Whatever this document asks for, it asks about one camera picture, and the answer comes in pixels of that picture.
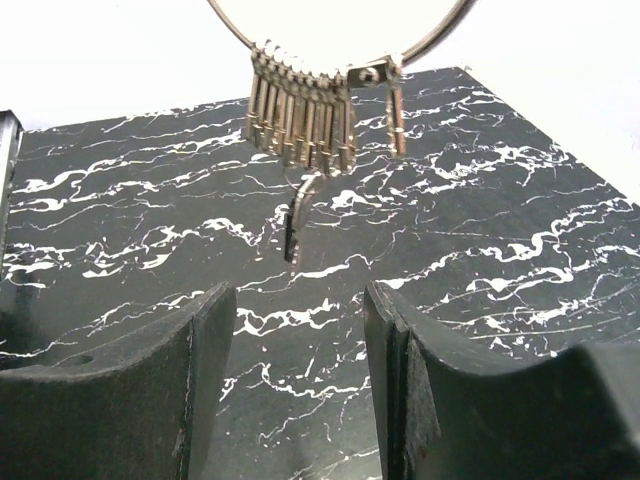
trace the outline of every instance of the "black marble surface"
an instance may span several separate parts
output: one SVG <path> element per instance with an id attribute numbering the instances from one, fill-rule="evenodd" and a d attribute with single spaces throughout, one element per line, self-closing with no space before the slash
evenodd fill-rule
<path id="1" fill-rule="evenodd" d="M 518 358 L 638 341 L 638 207 L 459 69 L 407 78 L 403 161 L 383 92 L 359 95 L 358 167 L 316 199 L 293 278 L 291 190 L 243 141 L 244 100 L 28 134 L 2 368 L 58 362 L 228 280 L 239 317 L 210 478 L 364 480 L 380 478 L 367 281 Z"/>

